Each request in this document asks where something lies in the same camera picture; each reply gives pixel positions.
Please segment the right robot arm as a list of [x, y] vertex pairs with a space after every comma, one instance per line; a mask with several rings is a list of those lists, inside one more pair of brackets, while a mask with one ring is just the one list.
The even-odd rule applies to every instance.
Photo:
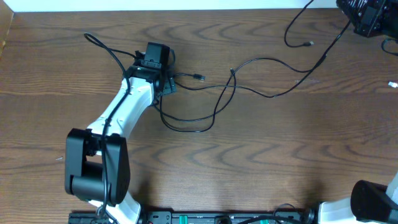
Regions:
[[[340, 0], [336, 5], [354, 25], [354, 33], [363, 37], [385, 35], [381, 49], [397, 42], [397, 0]], [[316, 212], [308, 212], [307, 222], [327, 223], [397, 223], [397, 177], [389, 185], [360, 180], [351, 196], [334, 202], [322, 202]]]

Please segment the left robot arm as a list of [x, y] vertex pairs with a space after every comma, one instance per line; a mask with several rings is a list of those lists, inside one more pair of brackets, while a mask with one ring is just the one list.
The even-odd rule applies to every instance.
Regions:
[[138, 223], [141, 205], [128, 192], [131, 178], [127, 140], [144, 110], [175, 91], [164, 44], [150, 42], [123, 71], [118, 94], [86, 129], [66, 138], [65, 191], [96, 207], [95, 213], [71, 213], [70, 223]]

